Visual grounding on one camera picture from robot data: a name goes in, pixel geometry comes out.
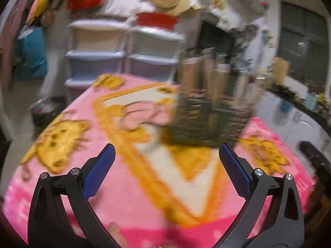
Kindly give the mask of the left hand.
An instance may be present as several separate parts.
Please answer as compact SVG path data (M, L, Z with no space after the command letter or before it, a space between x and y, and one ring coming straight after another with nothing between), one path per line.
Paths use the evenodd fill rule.
M108 232L115 239L115 241L120 245L121 248L128 248L129 245L127 240L121 233L120 227L115 222L111 222L108 226Z

